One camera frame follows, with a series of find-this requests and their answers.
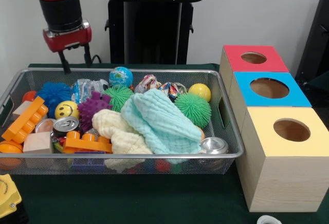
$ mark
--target white wall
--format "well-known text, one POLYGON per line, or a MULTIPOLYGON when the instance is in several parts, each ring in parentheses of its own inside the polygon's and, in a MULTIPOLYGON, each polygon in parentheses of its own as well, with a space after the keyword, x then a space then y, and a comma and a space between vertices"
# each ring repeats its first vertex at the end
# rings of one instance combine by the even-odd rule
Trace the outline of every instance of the white wall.
MULTIPOLYGON (((92 54, 109 58, 107 0, 80 0, 93 29, 92 54)), ((188 63, 219 63, 223 44, 274 45, 294 74, 318 0, 204 0, 194 4, 188 63)), ((59 63, 43 41, 38 0, 0 0, 0 93, 29 63, 59 63)), ((65 52, 83 63, 83 49, 65 52)))

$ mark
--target wooden cube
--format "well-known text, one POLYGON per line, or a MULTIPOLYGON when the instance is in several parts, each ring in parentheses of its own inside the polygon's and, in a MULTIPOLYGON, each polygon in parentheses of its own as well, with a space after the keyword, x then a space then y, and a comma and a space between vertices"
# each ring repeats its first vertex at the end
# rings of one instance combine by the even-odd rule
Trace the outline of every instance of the wooden cube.
MULTIPOLYGON (((50 132, 29 134, 24 142, 23 153, 52 154, 53 146, 50 132)), ((30 169, 42 169, 53 166, 53 159, 26 158, 25 162, 30 169)))
POLYGON ((25 101, 23 102, 14 112, 12 112, 13 120, 16 120, 24 111, 27 109, 32 102, 25 101))
POLYGON ((236 165, 251 212, 315 212, 329 186, 329 132, 310 107, 248 107, 236 165))
POLYGON ((235 72, 229 99, 240 131, 247 106, 311 107, 286 72, 235 72))
POLYGON ((289 72, 273 46, 224 45, 220 73, 230 94, 234 72, 289 72))

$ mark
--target black cable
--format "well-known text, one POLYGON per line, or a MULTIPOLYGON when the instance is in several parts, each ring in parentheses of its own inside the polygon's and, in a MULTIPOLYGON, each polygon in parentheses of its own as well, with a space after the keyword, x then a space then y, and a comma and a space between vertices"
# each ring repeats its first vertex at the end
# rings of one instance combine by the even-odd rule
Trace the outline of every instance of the black cable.
POLYGON ((96 55, 93 56, 93 58, 92 58, 92 63, 94 62, 94 59, 95 59, 95 58, 98 59, 99 63, 102 63, 102 60, 101 60, 101 58, 99 57, 98 54, 96 54, 96 55))

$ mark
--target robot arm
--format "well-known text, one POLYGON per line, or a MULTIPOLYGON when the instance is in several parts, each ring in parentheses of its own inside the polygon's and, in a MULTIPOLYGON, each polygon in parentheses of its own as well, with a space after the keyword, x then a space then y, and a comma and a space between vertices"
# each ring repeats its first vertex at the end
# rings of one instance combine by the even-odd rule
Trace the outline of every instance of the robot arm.
POLYGON ((85 62, 90 67, 89 42, 92 30, 89 22, 82 19, 80 0, 39 0, 48 24, 43 37, 52 52, 58 52, 65 73, 70 73, 63 51, 83 46, 85 62))

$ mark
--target towel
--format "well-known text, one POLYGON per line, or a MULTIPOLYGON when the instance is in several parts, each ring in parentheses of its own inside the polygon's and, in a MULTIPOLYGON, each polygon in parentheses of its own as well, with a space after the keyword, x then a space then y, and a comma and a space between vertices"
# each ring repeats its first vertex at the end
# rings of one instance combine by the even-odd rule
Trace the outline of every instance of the towel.
POLYGON ((131 96, 122 107, 121 116, 145 137, 155 154, 200 151, 200 130, 158 89, 131 96))
MULTIPOLYGON (((121 114, 113 110, 103 109, 93 116, 93 127, 98 133, 111 139, 113 154, 152 154, 145 144, 144 137, 135 131, 121 117, 121 114)), ((130 169, 144 159, 106 159, 107 168, 122 173, 130 169)))

